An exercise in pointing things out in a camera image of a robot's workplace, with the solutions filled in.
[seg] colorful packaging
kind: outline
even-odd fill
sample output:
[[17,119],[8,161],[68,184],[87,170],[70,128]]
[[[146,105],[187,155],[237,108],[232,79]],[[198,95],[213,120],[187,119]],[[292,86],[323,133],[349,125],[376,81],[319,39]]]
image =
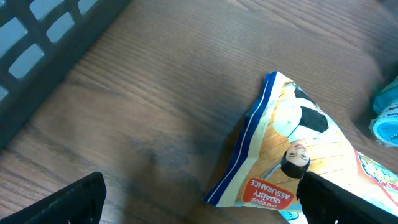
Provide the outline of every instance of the colorful packaging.
[[299,86],[274,72],[246,115],[226,172],[203,200],[285,211],[292,223],[306,223],[296,191],[312,171],[398,215],[398,178],[382,168],[356,152]]

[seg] wood grain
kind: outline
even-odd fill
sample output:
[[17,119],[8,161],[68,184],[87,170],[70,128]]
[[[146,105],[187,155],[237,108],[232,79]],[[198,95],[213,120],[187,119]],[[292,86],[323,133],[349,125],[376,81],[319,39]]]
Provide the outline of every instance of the wood grain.
[[0,152],[0,218],[97,170],[108,188],[102,223],[285,223],[275,211],[200,201],[274,70],[397,173],[398,151],[365,136],[370,99],[396,76],[386,72],[398,57],[396,7],[133,1]]

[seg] black object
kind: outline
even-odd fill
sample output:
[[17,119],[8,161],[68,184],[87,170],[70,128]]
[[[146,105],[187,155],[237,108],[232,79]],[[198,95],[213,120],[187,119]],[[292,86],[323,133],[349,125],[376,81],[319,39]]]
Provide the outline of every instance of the black object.
[[[43,19],[37,20],[29,8],[33,1],[7,0],[5,5],[0,6],[0,27],[16,17],[27,31],[25,36],[0,57],[0,87],[8,91],[3,99],[0,96],[0,149],[129,2],[97,0],[82,14],[78,8],[80,0],[63,0]],[[52,43],[46,31],[67,12],[73,19],[73,25],[61,39]],[[23,78],[16,78],[10,74],[9,68],[32,44],[37,44],[44,56]]]
[[309,224],[398,223],[398,217],[355,196],[330,181],[306,172],[297,198]]
[[0,224],[98,224],[105,196],[104,178],[100,172],[94,172],[3,218]]

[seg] basket hole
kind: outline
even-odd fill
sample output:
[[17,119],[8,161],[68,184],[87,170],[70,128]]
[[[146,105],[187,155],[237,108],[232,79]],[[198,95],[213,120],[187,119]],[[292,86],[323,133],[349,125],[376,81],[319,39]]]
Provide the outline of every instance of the basket hole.
[[80,10],[80,14],[86,13],[93,5],[96,3],[97,0],[80,0],[77,4]]
[[18,40],[25,36],[25,27],[13,18],[0,27],[0,57],[2,57]]
[[47,37],[55,43],[73,26],[73,19],[69,12],[55,21],[47,31]]
[[7,94],[8,91],[4,87],[0,86],[0,101],[4,99],[4,97],[6,97]]
[[16,78],[23,78],[43,57],[43,55],[44,53],[39,46],[37,46],[37,44],[33,44],[17,58],[8,72]]
[[52,9],[61,4],[63,0],[35,0],[29,8],[37,20],[43,19]]

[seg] wooden table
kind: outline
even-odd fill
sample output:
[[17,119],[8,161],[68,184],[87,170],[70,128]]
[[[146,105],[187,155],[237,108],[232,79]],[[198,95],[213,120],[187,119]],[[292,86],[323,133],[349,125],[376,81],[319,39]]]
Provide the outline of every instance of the wooden table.
[[102,223],[285,223],[200,200],[274,70],[398,172],[398,151],[367,138],[370,99],[396,76],[396,12],[394,0],[133,1],[0,152],[0,218],[98,170]]

